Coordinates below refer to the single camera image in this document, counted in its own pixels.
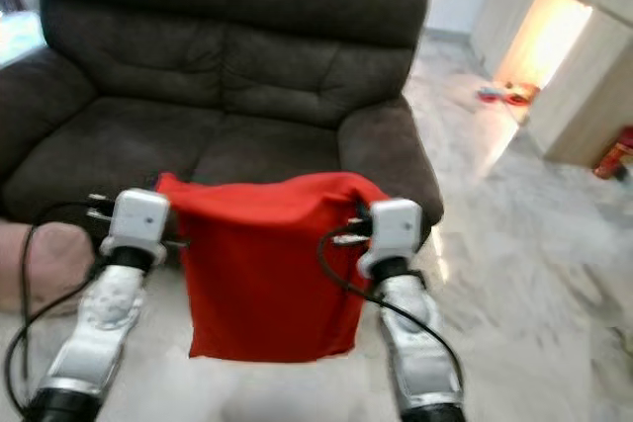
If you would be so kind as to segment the beige wooden cabinet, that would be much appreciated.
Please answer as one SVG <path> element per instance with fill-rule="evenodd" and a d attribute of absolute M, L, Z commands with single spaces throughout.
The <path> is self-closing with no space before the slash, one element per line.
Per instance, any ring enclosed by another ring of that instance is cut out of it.
<path fill-rule="evenodd" d="M 485 0 L 471 46 L 498 83 L 541 89 L 526 133 L 548 160 L 593 166 L 633 126 L 633 0 Z"/>

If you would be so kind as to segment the red orange floor items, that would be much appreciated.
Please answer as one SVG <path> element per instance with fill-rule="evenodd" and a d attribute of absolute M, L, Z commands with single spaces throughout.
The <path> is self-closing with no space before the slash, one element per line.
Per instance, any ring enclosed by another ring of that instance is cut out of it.
<path fill-rule="evenodd" d="M 478 97 L 485 103 L 501 101 L 516 109 L 526 109 L 532 105 L 539 92 L 541 92 L 541 87 L 534 86 L 532 83 L 505 82 L 500 86 L 480 88 Z"/>

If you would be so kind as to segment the grey two-seat sofa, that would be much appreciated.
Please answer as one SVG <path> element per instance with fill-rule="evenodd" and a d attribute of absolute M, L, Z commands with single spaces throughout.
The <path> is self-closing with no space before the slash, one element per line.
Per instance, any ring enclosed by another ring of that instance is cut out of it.
<path fill-rule="evenodd" d="M 0 217 L 105 228 L 69 202 L 352 172 L 444 214 L 406 98 L 429 0 L 41 0 L 0 71 Z"/>

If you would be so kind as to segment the red pillow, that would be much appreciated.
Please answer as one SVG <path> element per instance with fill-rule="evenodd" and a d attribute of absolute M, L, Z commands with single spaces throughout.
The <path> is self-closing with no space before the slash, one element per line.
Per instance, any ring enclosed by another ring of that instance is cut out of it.
<path fill-rule="evenodd" d="M 317 247 L 344 226 L 357 202 L 385 197 L 349 172 L 300 175 L 272 184 L 194 184 L 166 173 L 193 318 L 190 356 L 231 362 L 306 363 L 349 353 L 365 286 L 360 251 Z"/>

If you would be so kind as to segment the red canister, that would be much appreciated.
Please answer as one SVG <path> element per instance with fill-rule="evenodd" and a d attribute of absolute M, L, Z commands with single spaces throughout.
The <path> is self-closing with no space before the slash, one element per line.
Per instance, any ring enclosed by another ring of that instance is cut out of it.
<path fill-rule="evenodd" d="M 624 168 L 627 159 L 633 159 L 633 125 L 621 129 L 610 149 L 597 161 L 592 174 L 604 181 L 614 178 Z"/>

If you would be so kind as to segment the pale pink pillow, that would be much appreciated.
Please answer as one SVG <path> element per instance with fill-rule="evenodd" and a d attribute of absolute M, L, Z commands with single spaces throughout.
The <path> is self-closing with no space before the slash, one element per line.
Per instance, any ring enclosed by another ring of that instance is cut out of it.
<path fill-rule="evenodd" d="M 0 312 L 20 310 L 20 255 L 28 224 L 0 223 Z M 73 224 L 49 222 L 36 229 L 28 247 L 29 309 L 37 312 L 83 281 L 95 261 L 89 233 Z"/>

